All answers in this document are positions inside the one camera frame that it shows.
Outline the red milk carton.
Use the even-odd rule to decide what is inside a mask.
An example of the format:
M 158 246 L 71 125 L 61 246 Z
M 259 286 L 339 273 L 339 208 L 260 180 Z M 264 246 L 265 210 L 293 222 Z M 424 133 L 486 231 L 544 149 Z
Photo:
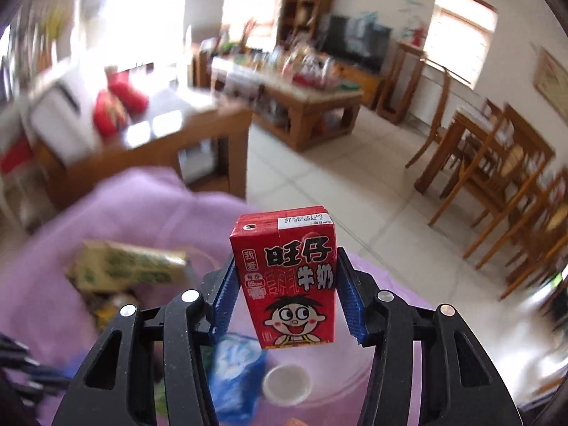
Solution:
M 334 342 L 338 254 L 325 207 L 244 214 L 230 243 L 262 348 Z

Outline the pink purple tablecloth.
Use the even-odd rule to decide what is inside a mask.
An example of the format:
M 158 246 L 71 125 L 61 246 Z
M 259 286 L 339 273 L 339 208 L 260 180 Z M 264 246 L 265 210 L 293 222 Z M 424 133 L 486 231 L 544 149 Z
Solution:
M 77 364 L 98 332 L 84 301 L 66 277 L 86 240 L 178 250 L 192 266 L 190 283 L 225 266 L 229 236 L 251 206 L 222 192 L 192 192 L 165 168 L 130 169 L 45 224 L 1 272 L 1 331 L 26 344 L 45 365 Z M 353 425 L 363 406 L 371 349 L 357 344 L 336 319 L 336 339 L 320 347 L 269 353 L 273 365 L 294 364 L 310 374 L 313 389 L 300 405 L 280 408 L 260 400 L 252 423 Z

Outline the blue white snack wrapper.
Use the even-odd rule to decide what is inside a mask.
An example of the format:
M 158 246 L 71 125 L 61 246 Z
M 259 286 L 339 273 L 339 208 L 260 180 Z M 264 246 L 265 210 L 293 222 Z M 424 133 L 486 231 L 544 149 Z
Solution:
M 226 334 L 215 347 L 209 390 L 219 423 L 249 425 L 266 372 L 267 351 L 257 339 Z

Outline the white bottle cap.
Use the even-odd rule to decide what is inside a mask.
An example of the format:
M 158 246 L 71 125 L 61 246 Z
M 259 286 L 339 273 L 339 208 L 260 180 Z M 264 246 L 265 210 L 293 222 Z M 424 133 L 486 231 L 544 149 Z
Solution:
M 265 374 L 262 391 L 272 404 L 293 407 L 307 399 L 312 386 L 308 372 L 301 366 L 277 365 Z

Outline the wooden dining chair front right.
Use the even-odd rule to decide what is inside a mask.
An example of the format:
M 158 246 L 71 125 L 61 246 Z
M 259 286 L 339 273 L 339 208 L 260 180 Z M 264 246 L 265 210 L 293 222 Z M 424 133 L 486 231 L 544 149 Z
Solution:
M 509 229 L 476 264 L 476 269 L 480 269 L 508 242 L 519 247 L 507 264 L 510 266 L 521 257 L 525 260 L 507 275 L 501 300 L 510 296 L 533 272 L 551 266 L 567 248 L 567 167 L 560 169 L 523 213 L 518 209 L 511 213 Z

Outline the wooden dining chair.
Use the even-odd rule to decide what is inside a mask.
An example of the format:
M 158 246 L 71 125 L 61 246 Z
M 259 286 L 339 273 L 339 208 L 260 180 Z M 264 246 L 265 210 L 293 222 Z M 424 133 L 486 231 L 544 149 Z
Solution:
M 518 207 L 555 155 L 551 144 L 533 125 L 506 104 L 480 148 L 461 158 L 452 190 L 443 197 L 441 208 L 428 225 L 433 226 L 460 191 L 467 190 L 492 217 L 464 252 L 463 258 L 468 259 Z
M 560 169 L 523 213 L 518 209 L 511 213 L 509 229 L 476 264 L 476 269 L 480 269 L 508 242 L 519 247 L 507 264 L 510 266 L 521 257 L 525 260 L 507 275 L 501 300 L 510 296 L 533 272 L 551 266 L 567 248 L 567 167 Z

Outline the wooden dining chair front left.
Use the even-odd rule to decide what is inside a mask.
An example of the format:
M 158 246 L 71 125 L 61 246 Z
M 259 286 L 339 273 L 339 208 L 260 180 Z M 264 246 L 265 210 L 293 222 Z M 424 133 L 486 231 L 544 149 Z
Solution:
M 492 217 L 464 252 L 463 258 L 468 259 L 518 207 L 555 155 L 551 144 L 533 125 L 506 104 L 480 148 L 461 158 L 452 190 L 443 197 L 441 208 L 428 225 L 433 226 L 460 191 L 467 190 Z

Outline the wooden side table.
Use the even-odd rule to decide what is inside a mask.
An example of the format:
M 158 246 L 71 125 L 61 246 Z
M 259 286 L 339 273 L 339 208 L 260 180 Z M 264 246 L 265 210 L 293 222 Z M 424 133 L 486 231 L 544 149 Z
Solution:
M 169 127 L 162 137 L 145 120 L 128 127 L 94 153 L 70 166 L 59 163 L 46 147 L 39 161 L 47 166 L 45 190 L 52 204 L 63 210 L 90 193 L 95 186 L 132 167 L 168 167 L 182 174 L 179 153 L 200 141 L 217 141 L 218 166 L 212 174 L 189 184 L 191 190 L 227 192 L 246 197 L 246 164 L 252 111 L 241 101 L 223 99 L 210 111 L 197 114 L 158 115 L 155 120 Z

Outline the red cushion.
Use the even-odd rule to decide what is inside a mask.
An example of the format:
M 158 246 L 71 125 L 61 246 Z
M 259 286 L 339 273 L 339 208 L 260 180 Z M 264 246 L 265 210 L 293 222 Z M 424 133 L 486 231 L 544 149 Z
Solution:
M 100 137 L 117 135 L 129 125 L 130 118 L 139 118 L 149 106 L 149 97 L 136 89 L 129 72 L 107 73 L 107 88 L 99 91 L 92 110 L 92 123 Z

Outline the wooden tv cabinet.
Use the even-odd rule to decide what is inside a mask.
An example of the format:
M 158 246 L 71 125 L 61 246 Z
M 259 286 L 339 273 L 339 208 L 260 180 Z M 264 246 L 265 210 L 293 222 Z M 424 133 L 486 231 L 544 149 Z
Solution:
M 335 66 L 335 70 L 341 78 L 360 86 L 363 94 L 362 104 L 367 109 L 374 111 L 382 90 L 384 78 L 358 65 L 349 65 L 344 62 L 339 62 Z

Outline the wooden coffee table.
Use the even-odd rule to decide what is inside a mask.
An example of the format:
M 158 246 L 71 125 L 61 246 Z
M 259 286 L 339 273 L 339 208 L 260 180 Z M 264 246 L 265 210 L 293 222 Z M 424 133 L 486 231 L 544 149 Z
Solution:
M 211 88 L 245 101 L 252 120 L 296 152 L 350 134 L 362 105 L 361 91 L 318 91 L 267 68 L 215 57 Z

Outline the wooden tall stand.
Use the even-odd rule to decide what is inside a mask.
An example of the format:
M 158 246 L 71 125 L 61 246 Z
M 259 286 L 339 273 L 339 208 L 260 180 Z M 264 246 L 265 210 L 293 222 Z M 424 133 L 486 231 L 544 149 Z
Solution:
M 397 42 L 394 59 L 378 97 L 377 114 L 398 125 L 406 117 L 426 65 L 426 52 Z

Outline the flat screen television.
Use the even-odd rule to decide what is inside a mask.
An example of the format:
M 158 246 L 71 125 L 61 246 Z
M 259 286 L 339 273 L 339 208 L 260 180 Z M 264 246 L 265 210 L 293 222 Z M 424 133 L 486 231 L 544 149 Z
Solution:
M 319 50 L 323 53 L 379 74 L 390 45 L 392 28 L 365 17 L 330 15 L 319 34 Z

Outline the wooden bookshelf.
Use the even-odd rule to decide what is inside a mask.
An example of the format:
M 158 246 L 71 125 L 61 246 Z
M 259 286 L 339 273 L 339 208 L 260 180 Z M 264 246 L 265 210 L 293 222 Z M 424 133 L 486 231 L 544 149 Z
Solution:
M 276 44 L 289 47 L 297 37 L 314 39 L 333 0 L 282 0 Z

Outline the framed wall picture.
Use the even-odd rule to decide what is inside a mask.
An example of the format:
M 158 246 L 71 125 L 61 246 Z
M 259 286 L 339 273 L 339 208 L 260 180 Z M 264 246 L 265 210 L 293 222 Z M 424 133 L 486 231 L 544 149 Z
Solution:
M 532 83 L 557 114 L 567 119 L 567 69 L 544 47 L 540 48 Z

